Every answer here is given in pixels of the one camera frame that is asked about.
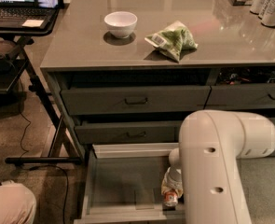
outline chip bag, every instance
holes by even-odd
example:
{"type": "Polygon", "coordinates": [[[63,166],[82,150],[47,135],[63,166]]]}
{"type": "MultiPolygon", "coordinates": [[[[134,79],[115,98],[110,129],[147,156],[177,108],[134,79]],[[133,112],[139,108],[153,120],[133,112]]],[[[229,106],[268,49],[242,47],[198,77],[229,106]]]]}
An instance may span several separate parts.
{"type": "Polygon", "coordinates": [[[145,41],[177,62],[180,61],[182,50],[196,49],[198,46],[191,32],[180,21],[175,21],[164,30],[148,35],[145,41]]]}

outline white bowl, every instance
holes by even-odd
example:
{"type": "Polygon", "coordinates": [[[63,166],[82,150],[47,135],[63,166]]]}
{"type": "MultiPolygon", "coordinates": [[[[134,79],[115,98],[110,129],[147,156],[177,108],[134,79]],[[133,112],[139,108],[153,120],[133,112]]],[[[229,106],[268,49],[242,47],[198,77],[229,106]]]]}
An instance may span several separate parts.
{"type": "Polygon", "coordinates": [[[117,11],[108,14],[104,21],[109,32],[116,38],[126,38],[135,29],[137,17],[127,11],[117,11]]]}

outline countertop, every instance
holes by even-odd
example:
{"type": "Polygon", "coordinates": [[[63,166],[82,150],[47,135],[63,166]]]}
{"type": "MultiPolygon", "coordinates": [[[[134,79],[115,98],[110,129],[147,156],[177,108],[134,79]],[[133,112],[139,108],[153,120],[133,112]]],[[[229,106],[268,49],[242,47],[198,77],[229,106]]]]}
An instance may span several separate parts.
{"type": "Polygon", "coordinates": [[[275,64],[275,28],[260,23],[249,6],[227,0],[72,0],[48,49],[42,70],[218,67],[275,64]],[[103,18],[126,10],[138,17],[134,33],[113,38],[103,18]],[[159,54],[144,38],[174,21],[199,44],[179,63],[159,54]]]}

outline drawer front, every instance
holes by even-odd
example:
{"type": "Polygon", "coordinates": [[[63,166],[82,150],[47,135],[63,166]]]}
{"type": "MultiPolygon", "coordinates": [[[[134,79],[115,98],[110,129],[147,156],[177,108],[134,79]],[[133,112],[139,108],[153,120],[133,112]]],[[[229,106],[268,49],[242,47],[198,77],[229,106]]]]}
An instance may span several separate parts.
{"type": "Polygon", "coordinates": [[[206,108],[275,108],[275,84],[213,86],[206,108]]]}
{"type": "Polygon", "coordinates": [[[76,126],[80,144],[177,142],[182,121],[125,122],[76,126]]]}
{"type": "Polygon", "coordinates": [[[193,111],[202,109],[204,86],[71,89],[61,92],[69,115],[193,111]]]}

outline black phone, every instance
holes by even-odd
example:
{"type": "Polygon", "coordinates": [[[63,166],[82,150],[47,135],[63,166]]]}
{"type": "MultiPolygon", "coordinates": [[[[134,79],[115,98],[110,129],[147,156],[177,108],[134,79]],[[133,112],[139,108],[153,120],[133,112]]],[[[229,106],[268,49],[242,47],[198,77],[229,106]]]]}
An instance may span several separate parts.
{"type": "Polygon", "coordinates": [[[35,7],[64,8],[63,0],[34,0],[35,7]]]}

